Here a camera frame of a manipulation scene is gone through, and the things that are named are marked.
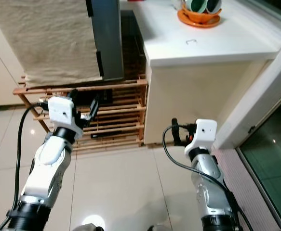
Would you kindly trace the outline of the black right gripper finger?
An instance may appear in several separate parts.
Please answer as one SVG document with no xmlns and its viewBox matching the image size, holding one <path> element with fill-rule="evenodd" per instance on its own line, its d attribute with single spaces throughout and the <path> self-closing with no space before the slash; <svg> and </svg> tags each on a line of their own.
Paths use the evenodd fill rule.
<svg viewBox="0 0 281 231">
<path fill-rule="evenodd" d="M 173 143 L 175 146 L 181 146 L 182 145 L 182 141 L 180 139 L 179 136 L 179 124 L 178 121 L 175 117 L 173 117 L 173 119 L 171 119 L 171 133 L 173 135 Z"/>
</svg>

